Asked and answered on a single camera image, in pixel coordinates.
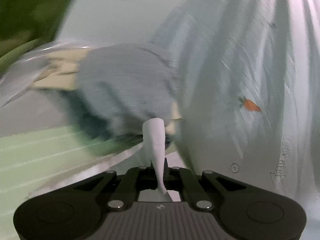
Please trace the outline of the white cloth garment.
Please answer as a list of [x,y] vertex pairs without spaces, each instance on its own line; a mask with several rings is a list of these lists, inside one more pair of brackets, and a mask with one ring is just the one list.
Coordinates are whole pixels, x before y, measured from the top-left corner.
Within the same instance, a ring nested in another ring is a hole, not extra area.
[[[164,121],[160,118],[152,118],[143,124],[143,135],[164,136]],[[179,202],[180,195],[176,191],[168,191],[164,186],[163,173],[165,161],[164,142],[155,141],[143,142],[142,148],[135,154],[135,157],[144,166],[153,165],[155,170],[157,186],[155,190],[143,190],[138,200],[143,202]]]

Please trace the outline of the dark plaid shirt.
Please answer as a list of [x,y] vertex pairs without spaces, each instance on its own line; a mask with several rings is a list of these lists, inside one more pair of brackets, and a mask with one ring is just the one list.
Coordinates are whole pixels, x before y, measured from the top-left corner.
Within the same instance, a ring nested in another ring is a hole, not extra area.
[[168,148],[171,143],[172,139],[168,134],[165,134],[164,136],[151,136],[151,135],[142,135],[142,134],[124,134],[124,135],[116,135],[114,137],[114,140],[116,142],[120,143],[126,143],[128,145],[135,146],[141,142],[151,142],[151,140],[154,139],[155,141],[164,142],[165,148]]

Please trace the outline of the dark blue jeans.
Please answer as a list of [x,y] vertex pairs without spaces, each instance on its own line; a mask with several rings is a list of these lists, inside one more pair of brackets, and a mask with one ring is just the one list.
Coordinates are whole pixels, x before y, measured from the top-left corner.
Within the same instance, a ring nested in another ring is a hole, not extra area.
[[74,91],[59,91],[59,96],[63,98],[68,115],[71,120],[76,123],[91,139],[101,138],[104,141],[115,140],[129,140],[132,135],[116,135],[111,131],[109,122],[105,119],[93,114],[87,103],[80,97],[79,93]]

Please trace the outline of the grey sweatshirt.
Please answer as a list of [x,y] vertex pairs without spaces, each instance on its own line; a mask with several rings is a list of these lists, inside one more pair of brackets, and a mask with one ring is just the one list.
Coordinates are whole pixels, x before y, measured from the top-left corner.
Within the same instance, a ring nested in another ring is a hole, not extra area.
[[89,113],[112,135],[138,135],[143,123],[172,122],[178,85],[172,55],[154,44],[118,44],[93,49],[79,62],[77,93]]

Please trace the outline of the beige folded garment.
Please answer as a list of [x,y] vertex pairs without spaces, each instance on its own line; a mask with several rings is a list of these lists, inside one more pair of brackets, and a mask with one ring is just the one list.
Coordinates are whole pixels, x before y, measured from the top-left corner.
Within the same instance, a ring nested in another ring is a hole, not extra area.
[[[48,54],[49,64],[39,78],[32,83],[33,89],[55,89],[58,91],[77,91],[76,76],[79,62],[92,49],[62,50]],[[165,131],[175,132],[175,120],[180,118],[176,100],[172,106],[172,122],[165,126]]]

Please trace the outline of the translucent plastic storage bag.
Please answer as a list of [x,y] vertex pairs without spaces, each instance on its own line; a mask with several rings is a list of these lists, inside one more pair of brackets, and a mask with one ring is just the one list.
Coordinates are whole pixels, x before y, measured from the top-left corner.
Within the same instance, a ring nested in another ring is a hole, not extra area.
[[113,143],[103,159],[25,200],[106,169],[140,164],[135,146],[91,139],[55,89],[33,89],[48,54],[118,44],[154,44],[176,63],[180,118],[169,159],[195,173],[213,170],[285,195],[306,211],[302,239],[319,239],[319,0],[181,0],[145,42],[106,46],[45,44],[23,83],[59,99],[71,127]]

